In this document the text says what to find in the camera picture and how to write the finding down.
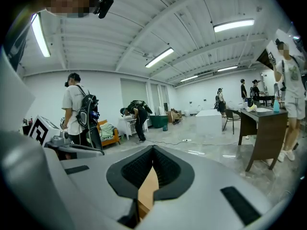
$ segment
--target white ceiling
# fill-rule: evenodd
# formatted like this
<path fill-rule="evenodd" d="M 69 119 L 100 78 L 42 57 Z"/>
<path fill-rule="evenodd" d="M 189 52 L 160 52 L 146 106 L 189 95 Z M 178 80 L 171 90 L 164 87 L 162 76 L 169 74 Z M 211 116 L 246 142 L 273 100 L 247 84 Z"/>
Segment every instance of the white ceiling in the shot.
<path fill-rule="evenodd" d="M 94 14 L 67 19 L 44 11 L 51 57 L 43 57 L 30 29 L 21 65 L 26 75 L 102 70 L 177 85 L 199 72 L 250 67 L 277 29 L 270 23 L 274 15 L 269 0 L 114 0 L 102 20 Z M 254 26 L 213 30 L 213 25 L 248 18 L 255 19 Z M 145 67 L 170 46 L 174 53 Z"/>

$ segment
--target blanket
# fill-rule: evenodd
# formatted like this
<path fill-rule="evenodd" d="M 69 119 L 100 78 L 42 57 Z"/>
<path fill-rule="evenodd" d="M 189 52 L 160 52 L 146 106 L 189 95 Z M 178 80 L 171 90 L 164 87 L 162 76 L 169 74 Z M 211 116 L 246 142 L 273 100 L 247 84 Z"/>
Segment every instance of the blanket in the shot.
<path fill-rule="evenodd" d="M 113 139 L 113 131 L 115 129 L 113 125 L 105 123 L 100 126 L 100 129 L 99 135 L 101 141 Z"/>

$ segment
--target gray floor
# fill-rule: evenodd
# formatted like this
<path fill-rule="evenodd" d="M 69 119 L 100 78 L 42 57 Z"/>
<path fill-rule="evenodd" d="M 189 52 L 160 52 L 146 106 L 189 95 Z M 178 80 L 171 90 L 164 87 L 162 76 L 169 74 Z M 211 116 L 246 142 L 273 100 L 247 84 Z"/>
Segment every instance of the gray floor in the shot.
<path fill-rule="evenodd" d="M 168 131 L 149 128 L 145 133 L 147 141 L 141 146 L 161 145 L 170 149 L 177 149 L 184 152 L 192 152 L 194 156 L 203 156 L 222 163 L 230 170 L 239 174 L 242 178 L 260 189 L 273 205 L 295 192 L 295 188 L 304 174 L 307 161 L 307 138 L 303 133 L 299 136 L 299 146 L 294 151 L 295 161 L 285 158 L 283 163 L 276 163 L 273 171 L 262 161 L 255 161 L 249 172 L 245 172 L 249 158 L 253 151 L 250 140 L 243 138 L 241 146 L 238 146 L 240 121 L 235 122 L 235 134 L 232 132 L 232 123 L 227 123 L 225 131 L 220 136 L 201 136 L 196 133 L 196 117 L 183 117 L 178 125 L 168 124 Z M 181 142 L 183 139 L 191 139 L 191 142 Z M 138 145 L 137 135 L 120 140 L 121 145 L 110 145 L 106 147 L 106 154 L 129 150 Z"/>

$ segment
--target black panel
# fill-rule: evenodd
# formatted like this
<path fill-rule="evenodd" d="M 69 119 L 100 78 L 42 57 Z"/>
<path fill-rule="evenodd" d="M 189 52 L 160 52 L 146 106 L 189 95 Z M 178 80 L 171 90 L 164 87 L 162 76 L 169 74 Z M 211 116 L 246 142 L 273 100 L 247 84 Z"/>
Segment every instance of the black panel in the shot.
<path fill-rule="evenodd" d="M 86 170 L 89 170 L 89 169 L 90 168 L 88 166 L 81 165 L 81 166 L 78 166 L 78 167 L 65 169 L 65 172 L 66 172 L 66 174 L 75 174 L 75 173 L 78 173 L 78 172 L 81 172 L 81 171 L 86 171 Z"/>
<path fill-rule="evenodd" d="M 159 190 L 154 200 L 174 199 L 192 185 L 195 177 L 191 165 L 158 146 L 148 146 L 107 170 L 106 179 L 119 196 L 137 199 L 138 190 L 150 169 L 157 173 Z"/>
<path fill-rule="evenodd" d="M 225 187 L 221 192 L 245 225 L 260 218 L 256 209 L 233 186 Z"/>

